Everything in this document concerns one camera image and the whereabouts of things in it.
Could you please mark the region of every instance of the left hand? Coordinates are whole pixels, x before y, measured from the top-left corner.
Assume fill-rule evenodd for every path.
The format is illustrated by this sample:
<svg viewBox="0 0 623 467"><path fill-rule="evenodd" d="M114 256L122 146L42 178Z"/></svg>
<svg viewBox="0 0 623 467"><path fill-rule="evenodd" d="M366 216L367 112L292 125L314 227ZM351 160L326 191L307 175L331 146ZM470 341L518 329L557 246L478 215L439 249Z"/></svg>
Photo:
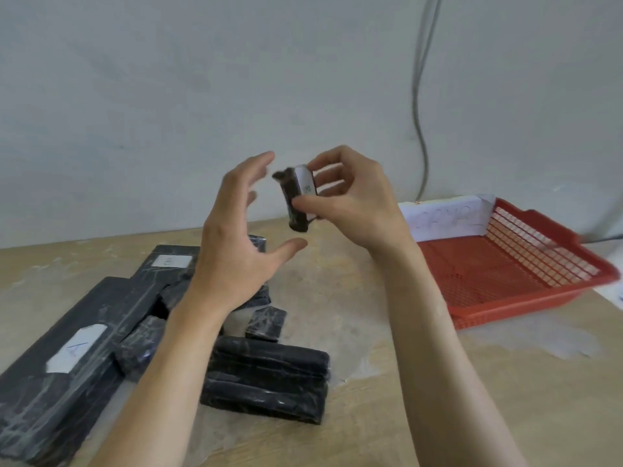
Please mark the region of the left hand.
<svg viewBox="0 0 623 467"><path fill-rule="evenodd" d="M203 311L223 317L251 298L277 269L307 241L291 239L268 253L259 252L249 240L247 207L257 194L253 184L266 176L274 152L249 157L223 177L214 207L203 225L201 251L187 293L204 302Z"/></svg>

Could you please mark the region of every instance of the hand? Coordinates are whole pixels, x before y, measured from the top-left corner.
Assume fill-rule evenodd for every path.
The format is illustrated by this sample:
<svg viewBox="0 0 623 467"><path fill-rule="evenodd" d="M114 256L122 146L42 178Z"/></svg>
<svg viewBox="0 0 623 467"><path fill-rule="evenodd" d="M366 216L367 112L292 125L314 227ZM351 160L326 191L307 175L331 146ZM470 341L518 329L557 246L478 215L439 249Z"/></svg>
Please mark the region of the hand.
<svg viewBox="0 0 623 467"><path fill-rule="evenodd" d="M338 164L325 169L328 165ZM381 164L348 146L323 152L307 164L316 188L333 184L318 196L292 200L299 211L331 221L352 242L369 251L413 242Z"/></svg>
<svg viewBox="0 0 623 467"><path fill-rule="evenodd" d="M307 246L291 239L272 252L261 253L247 233L247 207L257 196L250 188L266 176L274 152L249 157L225 174L214 207L203 226L201 251L189 291L223 316L251 298L277 269Z"/></svg>

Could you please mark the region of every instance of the right hand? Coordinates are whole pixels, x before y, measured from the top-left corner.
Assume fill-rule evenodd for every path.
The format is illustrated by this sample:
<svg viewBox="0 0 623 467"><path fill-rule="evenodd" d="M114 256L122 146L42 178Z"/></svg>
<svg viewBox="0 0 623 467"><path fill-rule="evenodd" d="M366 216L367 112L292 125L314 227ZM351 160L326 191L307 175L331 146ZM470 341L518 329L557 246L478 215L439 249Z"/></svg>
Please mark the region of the right hand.
<svg viewBox="0 0 623 467"><path fill-rule="evenodd" d="M318 196L301 195L292 205L333 223L347 238L369 251L413 242L381 164L348 146L323 152L309 164Z"/></svg>

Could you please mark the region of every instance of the forearm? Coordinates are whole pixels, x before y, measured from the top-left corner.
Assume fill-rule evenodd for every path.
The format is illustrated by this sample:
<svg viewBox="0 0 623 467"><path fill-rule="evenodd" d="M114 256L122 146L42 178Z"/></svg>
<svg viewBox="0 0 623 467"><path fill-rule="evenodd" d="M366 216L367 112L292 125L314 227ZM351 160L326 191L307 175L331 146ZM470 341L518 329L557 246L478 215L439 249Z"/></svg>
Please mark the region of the forearm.
<svg viewBox="0 0 623 467"><path fill-rule="evenodd" d="M175 308L165 337L91 467L181 465L191 434L219 313L193 317L192 296Z"/></svg>
<svg viewBox="0 0 623 467"><path fill-rule="evenodd" d="M385 283L402 396L422 467L525 466L416 243L373 257Z"/></svg>

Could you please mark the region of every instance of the basket handle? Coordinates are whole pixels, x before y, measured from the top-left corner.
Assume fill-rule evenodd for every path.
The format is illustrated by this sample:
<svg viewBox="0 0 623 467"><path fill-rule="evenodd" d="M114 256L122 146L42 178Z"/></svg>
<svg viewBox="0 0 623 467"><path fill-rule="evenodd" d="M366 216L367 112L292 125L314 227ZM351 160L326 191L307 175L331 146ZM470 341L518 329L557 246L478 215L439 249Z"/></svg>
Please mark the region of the basket handle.
<svg viewBox="0 0 623 467"><path fill-rule="evenodd" d="M547 227L548 237L558 243L580 244L580 236L569 228L557 223L553 219L548 218L543 213L536 210L520 211L521 220L534 229L543 229Z"/></svg>

